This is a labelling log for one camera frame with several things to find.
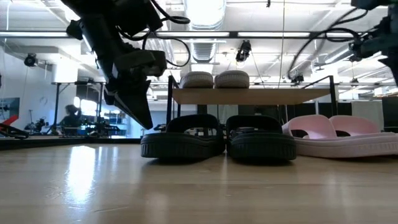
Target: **white wall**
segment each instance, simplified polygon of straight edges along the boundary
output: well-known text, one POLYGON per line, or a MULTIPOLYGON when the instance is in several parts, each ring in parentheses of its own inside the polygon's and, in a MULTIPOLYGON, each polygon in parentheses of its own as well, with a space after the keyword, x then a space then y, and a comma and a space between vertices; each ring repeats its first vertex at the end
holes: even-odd
MULTIPOLYGON (((19 119, 12 124, 13 127, 23 129, 30 122, 29 110, 32 110, 33 122, 45 116, 46 122, 53 123, 56 86, 51 85, 52 72, 45 73, 39 67, 28 68, 22 60, 0 49, 0 73, 0 98, 20 98, 19 119)), ((73 104, 74 96, 75 86, 68 87, 60 95, 58 122, 65 116, 63 107, 73 104)))

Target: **ceiling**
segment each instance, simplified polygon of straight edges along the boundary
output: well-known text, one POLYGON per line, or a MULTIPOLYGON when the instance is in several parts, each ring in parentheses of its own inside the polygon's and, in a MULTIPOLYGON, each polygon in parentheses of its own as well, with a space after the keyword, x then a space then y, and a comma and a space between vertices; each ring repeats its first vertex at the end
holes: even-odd
MULTIPOLYGON (((160 0, 167 12, 175 16, 183 16, 182 0, 160 0)), ((270 8, 266 8, 266 1, 259 0, 227 0, 224 23, 221 30, 225 31, 295 31, 308 32, 326 29, 331 23, 339 18, 346 11, 351 9, 350 0, 272 0, 270 8)), ((0 0, 0 29, 1 30, 46 30, 64 31, 68 24, 65 15, 65 6, 59 0, 0 0)), ((387 14, 385 7, 379 7, 358 20, 342 25, 355 31, 365 31, 376 24, 387 14)), ((186 31, 187 26, 168 23, 170 31, 186 31)), ((251 76, 251 82, 279 82, 283 81, 284 75, 289 69, 290 63, 299 48, 306 40, 297 39, 250 39, 252 55, 246 60, 243 68, 237 68, 234 57, 241 39, 218 39, 217 54, 213 61, 212 73, 217 75, 225 70, 244 70, 251 76)), ((328 54, 344 44, 326 42, 321 49, 321 54, 328 54)), ((96 71, 95 59, 86 53, 85 45, 74 39, 9 39, 7 47, 18 52, 25 46, 57 47, 62 52, 75 58, 85 68, 85 75, 98 78, 100 74, 96 71)), ((177 63, 184 63, 187 59, 185 47, 172 42, 173 55, 177 63)), ((298 58, 299 64, 315 51, 315 43, 310 44, 298 58)), ((42 60, 49 63, 56 63, 59 55, 43 56, 42 60)), ((358 63, 338 62, 325 68, 326 71, 338 71, 341 82, 349 82, 353 77, 360 77, 364 73, 379 70, 383 67, 377 61, 379 57, 363 60, 358 63)), ((187 73, 189 66, 181 69, 181 74, 187 73)), ((305 70, 305 82, 322 78, 323 75, 316 75, 311 68, 305 70)), ((378 82, 392 78, 389 70, 360 80, 361 82, 378 82)), ((166 75, 154 82, 165 82, 166 75)))

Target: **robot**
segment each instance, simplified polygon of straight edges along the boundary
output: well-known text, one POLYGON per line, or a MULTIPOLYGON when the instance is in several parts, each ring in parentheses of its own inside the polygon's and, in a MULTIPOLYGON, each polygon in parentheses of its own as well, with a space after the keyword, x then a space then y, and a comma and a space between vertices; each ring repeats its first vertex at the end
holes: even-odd
MULTIPOLYGON (((142 127, 153 127, 146 92, 150 85, 148 76, 159 77, 167 68, 165 53, 155 50, 135 49, 123 42, 121 35, 130 40, 148 28, 162 27, 155 7, 166 15, 155 0, 62 0, 73 10, 79 21, 71 21, 67 33, 85 40, 96 55, 96 63, 104 73, 104 98, 134 118, 142 127)), ((391 68, 398 84, 398 4, 396 0, 352 0, 351 5, 371 10, 379 5, 389 6, 381 23, 359 41, 350 43, 357 60, 382 51, 387 59, 381 62, 391 68)))

